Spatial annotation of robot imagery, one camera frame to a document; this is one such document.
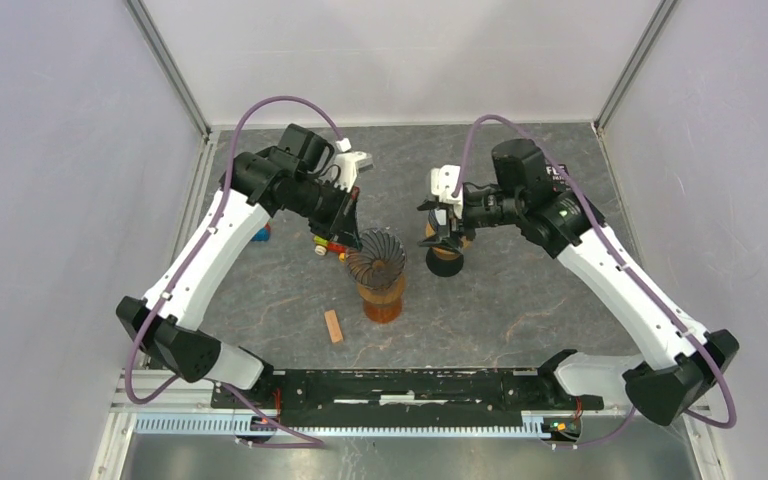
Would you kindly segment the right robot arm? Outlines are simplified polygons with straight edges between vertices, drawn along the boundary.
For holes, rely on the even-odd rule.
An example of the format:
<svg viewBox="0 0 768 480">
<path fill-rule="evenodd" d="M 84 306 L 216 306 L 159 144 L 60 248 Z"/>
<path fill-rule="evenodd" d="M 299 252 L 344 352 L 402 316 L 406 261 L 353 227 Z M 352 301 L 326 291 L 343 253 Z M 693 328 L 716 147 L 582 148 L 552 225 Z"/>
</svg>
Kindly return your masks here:
<svg viewBox="0 0 768 480">
<path fill-rule="evenodd" d="M 540 400 L 562 408 L 575 397 L 628 405 L 666 426 L 713 387 L 739 344 L 727 330 L 711 331 L 672 301 L 620 244 L 604 216 L 567 171 L 529 139 L 491 152 L 493 183 L 462 179 L 457 165 L 433 168 L 421 210 L 429 217 L 422 246 L 438 276 L 457 274 L 465 247 L 482 228 L 513 226 L 580 279 L 619 321 L 637 347 L 633 356 L 563 351 L 544 365 Z"/>
</svg>

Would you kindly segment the clear smoky ribbed dripper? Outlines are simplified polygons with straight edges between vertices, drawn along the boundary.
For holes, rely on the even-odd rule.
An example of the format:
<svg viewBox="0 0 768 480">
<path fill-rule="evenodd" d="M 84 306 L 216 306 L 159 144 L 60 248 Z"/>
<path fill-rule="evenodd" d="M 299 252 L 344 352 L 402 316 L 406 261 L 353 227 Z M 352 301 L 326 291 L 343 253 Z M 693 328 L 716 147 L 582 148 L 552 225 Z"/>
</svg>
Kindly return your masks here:
<svg viewBox="0 0 768 480">
<path fill-rule="evenodd" d="M 350 278 L 370 287 L 387 287 L 404 272 L 406 251 L 399 237 L 387 230 L 360 232 L 361 249 L 349 249 L 344 265 Z"/>
</svg>

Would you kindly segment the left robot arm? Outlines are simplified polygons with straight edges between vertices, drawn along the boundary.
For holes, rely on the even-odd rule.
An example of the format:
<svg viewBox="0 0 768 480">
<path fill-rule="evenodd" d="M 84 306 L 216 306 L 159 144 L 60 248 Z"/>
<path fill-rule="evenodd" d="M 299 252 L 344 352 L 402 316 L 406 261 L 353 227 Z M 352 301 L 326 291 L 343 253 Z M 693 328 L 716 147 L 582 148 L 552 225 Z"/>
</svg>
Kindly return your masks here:
<svg viewBox="0 0 768 480">
<path fill-rule="evenodd" d="M 361 171 L 370 154 L 348 140 L 331 143 L 313 131 L 289 125 L 279 142 L 237 154 L 222 176 L 207 214 L 169 269 L 145 294 L 125 296 L 116 316 L 136 349 L 190 383 L 231 384 L 250 407 L 274 394 L 265 363 L 247 350 L 201 329 L 217 288 L 255 234 L 279 211 L 304 218 L 313 235 L 357 249 Z"/>
</svg>

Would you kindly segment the light wooden ring holder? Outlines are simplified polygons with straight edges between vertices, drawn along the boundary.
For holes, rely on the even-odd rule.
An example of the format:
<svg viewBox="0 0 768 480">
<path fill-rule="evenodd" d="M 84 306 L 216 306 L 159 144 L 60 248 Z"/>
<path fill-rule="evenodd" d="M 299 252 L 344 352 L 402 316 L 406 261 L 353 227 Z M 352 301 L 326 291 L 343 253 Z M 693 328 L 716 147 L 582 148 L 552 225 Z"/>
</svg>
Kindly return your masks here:
<svg viewBox="0 0 768 480">
<path fill-rule="evenodd" d="M 464 251 L 472 244 L 472 241 L 465 237 L 454 238 L 446 232 L 440 234 L 438 226 L 430 222 L 425 226 L 425 234 L 427 238 L 424 240 L 424 245 L 431 248 L 439 258 L 445 260 L 462 256 Z"/>
</svg>

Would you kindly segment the orange glass carafe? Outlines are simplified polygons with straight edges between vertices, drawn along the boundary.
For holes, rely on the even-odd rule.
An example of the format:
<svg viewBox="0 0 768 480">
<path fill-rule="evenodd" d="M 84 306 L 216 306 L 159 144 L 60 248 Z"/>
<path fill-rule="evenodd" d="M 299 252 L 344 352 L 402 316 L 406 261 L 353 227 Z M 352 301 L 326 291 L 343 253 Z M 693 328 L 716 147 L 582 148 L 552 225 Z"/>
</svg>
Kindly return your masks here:
<svg viewBox="0 0 768 480">
<path fill-rule="evenodd" d="M 365 316 L 369 320 L 379 324 L 392 322 L 401 315 L 402 309 L 403 301 L 401 299 L 386 304 L 374 303 L 368 300 L 363 301 L 363 311 Z"/>
</svg>

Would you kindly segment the blue ribbed plastic dripper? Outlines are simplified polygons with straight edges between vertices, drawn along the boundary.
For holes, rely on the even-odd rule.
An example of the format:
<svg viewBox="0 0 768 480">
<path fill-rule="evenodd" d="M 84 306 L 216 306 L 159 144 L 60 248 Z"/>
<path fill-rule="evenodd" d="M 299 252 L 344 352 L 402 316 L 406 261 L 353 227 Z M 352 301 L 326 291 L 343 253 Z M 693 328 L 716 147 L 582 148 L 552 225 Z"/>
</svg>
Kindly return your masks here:
<svg viewBox="0 0 768 480">
<path fill-rule="evenodd" d="M 449 216 L 446 209 L 432 209 L 428 212 L 428 236 L 447 238 L 451 235 Z"/>
</svg>

